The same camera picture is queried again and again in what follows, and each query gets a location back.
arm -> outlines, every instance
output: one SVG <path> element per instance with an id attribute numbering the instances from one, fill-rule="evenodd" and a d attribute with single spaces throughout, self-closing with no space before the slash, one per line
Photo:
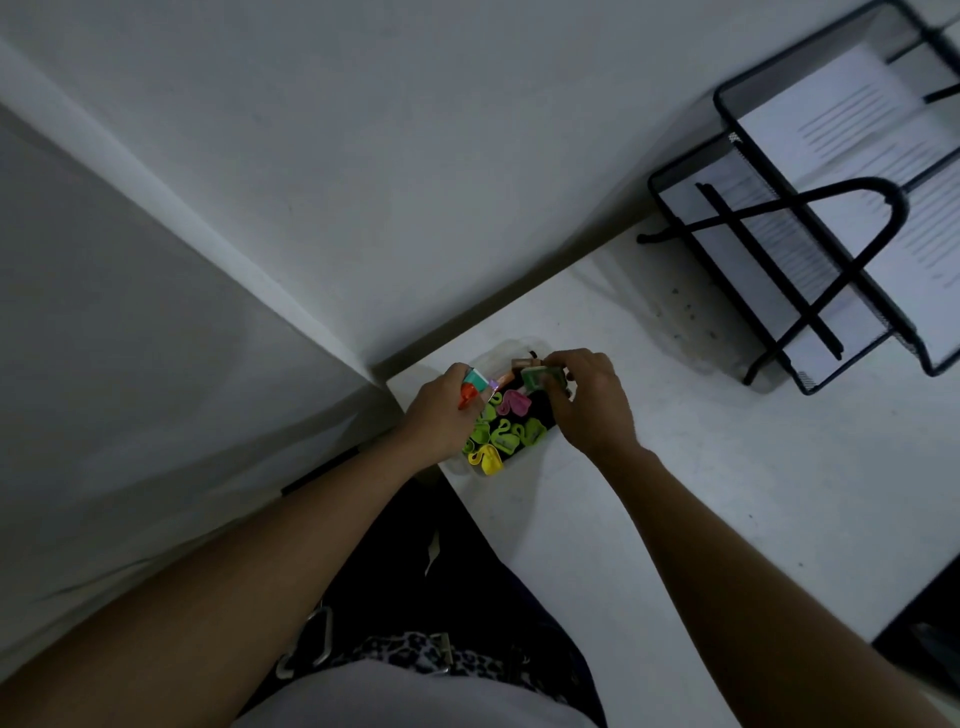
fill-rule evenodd
<path id="1" fill-rule="evenodd" d="M 0 686 L 7 726 L 229 725 L 394 493 L 460 451 L 467 371 L 378 445 L 112 602 Z"/>
<path id="2" fill-rule="evenodd" d="M 620 497 L 710 675 L 745 726 L 946 726 L 866 643 L 715 516 L 641 447 L 610 360 L 557 352 L 575 401 L 557 424 Z"/>

clothing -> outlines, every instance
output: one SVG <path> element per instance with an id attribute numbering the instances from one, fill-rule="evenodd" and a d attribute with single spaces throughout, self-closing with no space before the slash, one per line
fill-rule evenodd
<path id="1" fill-rule="evenodd" d="M 304 677 L 235 728 L 592 728 L 589 718 L 513 685 L 481 677 L 429 677 L 364 660 Z"/>
<path id="2" fill-rule="evenodd" d="M 414 677 L 447 673 L 430 680 L 479 676 L 508 683 L 570 705 L 606 728 L 583 655 L 496 557 L 448 483 L 411 481 L 401 488 L 322 604 L 241 716 L 307 676 L 376 660 Z"/>

hand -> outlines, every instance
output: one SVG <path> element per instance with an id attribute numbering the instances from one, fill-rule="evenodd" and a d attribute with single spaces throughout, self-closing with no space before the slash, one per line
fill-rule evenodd
<path id="1" fill-rule="evenodd" d="M 638 448 L 634 415 L 610 358 L 589 349 L 553 352 L 547 367 L 566 367 L 567 378 L 577 382 L 573 401 L 553 379 L 546 382 L 553 416 L 567 442 L 596 462 L 608 452 Z"/>
<path id="2" fill-rule="evenodd" d="M 415 457 L 418 470 L 436 465 L 460 452 L 493 391 L 485 389 L 464 409 L 460 385 L 469 371 L 454 364 L 446 373 L 424 384 L 396 428 L 396 437 Z"/>

leopard print fabric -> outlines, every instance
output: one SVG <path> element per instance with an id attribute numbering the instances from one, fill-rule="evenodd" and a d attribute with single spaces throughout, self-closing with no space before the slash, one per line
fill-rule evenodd
<path id="1" fill-rule="evenodd" d="M 421 675 L 483 677 L 499 683 L 520 685 L 528 691 L 568 705 L 565 697 L 549 692 L 540 680 L 523 668 L 529 663 L 529 659 L 522 655 L 519 670 L 515 674 L 516 679 L 511 680 L 503 661 L 470 649 L 458 649 L 455 644 L 450 647 L 453 664 L 448 666 L 441 652 L 439 639 L 421 632 L 404 632 L 393 637 L 368 637 L 350 652 L 327 661 L 324 667 L 340 667 L 360 660 L 376 660 L 413 670 Z"/>

desk surface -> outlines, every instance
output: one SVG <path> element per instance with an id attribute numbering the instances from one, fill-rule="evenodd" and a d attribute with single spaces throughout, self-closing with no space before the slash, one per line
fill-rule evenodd
<path id="1" fill-rule="evenodd" d="M 888 342 L 804 397 L 679 241 L 628 231 L 388 382 L 406 408 L 511 340 L 606 352 L 637 435 L 704 503 L 865 639 L 960 551 L 960 367 Z M 558 430 L 493 478 L 442 464 L 503 561 L 585 653 L 611 726 L 735 725 L 633 524 Z"/>

